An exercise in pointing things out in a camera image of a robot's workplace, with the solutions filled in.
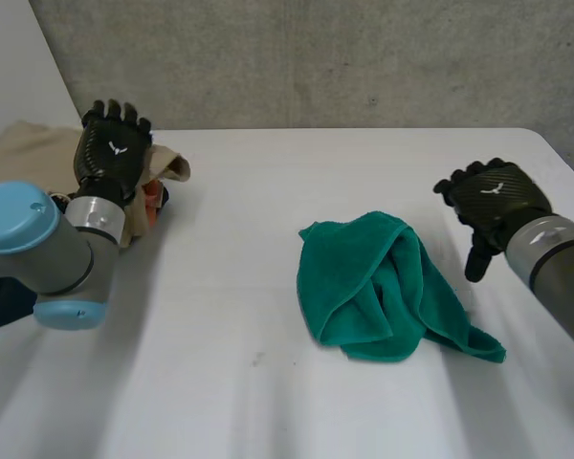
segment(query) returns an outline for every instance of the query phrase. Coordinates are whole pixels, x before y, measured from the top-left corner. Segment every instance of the fabric pile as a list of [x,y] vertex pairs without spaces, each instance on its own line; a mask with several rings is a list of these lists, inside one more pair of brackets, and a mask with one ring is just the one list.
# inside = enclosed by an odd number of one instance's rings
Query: fabric pile
[[414,230],[370,212],[350,223],[315,223],[304,240],[299,303],[312,337],[350,358],[401,361],[430,339],[486,361],[506,351],[474,327]]

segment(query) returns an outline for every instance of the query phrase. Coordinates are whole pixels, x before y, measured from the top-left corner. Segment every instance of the white table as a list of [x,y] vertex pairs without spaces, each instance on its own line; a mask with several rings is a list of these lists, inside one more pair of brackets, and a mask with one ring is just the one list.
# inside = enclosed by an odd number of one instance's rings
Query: white table
[[[467,283],[470,231],[431,192],[495,156],[574,220],[574,173],[520,129],[159,132],[192,178],[126,253],[99,330],[0,329],[0,459],[574,458],[574,344],[503,258]],[[502,365],[422,341],[349,361],[299,311],[298,230],[409,222]]]

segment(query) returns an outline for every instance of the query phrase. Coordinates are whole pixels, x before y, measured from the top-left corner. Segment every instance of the tan fabric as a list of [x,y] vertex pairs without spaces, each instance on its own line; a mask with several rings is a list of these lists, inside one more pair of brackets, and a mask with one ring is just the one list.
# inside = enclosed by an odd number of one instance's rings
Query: tan fabric
[[[23,121],[12,125],[0,135],[0,182],[30,182],[50,195],[77,191],[73,158],[79,137],[80,130],[69,127],[48,127]],[[127,247],[132,237],[143,236],[149,231],[142,185],[162,178],[184,182],[191,173],[188,161],[166,146],[151,146],[147,162],[148,168],[139,182],[136,198],[125,208],[122,247]]]

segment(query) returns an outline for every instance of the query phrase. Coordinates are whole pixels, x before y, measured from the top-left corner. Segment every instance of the crumpled towel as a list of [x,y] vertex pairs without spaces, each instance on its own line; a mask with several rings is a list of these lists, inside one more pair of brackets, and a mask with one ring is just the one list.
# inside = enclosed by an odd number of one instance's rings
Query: crumpled towel
[[300,233],[298,297],[313,338],[351,358],[401,361],[421,338],[486,361],[506,351],[474,327],[414,230],[370,212]]
[[[0,182],[22,180],[61,197],[78,189],[73,170],[81,131],[20,121],[0,135]],[[166,146],[152,145],[148,169],[143,173],[134,200],[125,208],[121,247],[149,232],[143,185],[154,179],[185,182],[191,174],[188,161]]]

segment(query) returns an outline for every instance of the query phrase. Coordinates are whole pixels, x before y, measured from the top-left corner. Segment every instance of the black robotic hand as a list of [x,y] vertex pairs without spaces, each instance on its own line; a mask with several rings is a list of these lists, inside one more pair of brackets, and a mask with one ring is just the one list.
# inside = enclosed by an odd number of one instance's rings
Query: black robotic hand
[[482,279],[491,258],[506,250],[519,228],[552,213],[546,196],[527,174],[501,159],[456,170],[433,191],[455,208],[461,223],[474,229],[466,264],[466,278],[471,282]]
[[123,112],[121,119],[121,107],[111,99],[104,116],[104,103],[96,100],[83,116],[84,130],[75,154],[77,196],[99,196],[122,208],[134,198],[152,143],[151,123],[138,120],[129,103]]

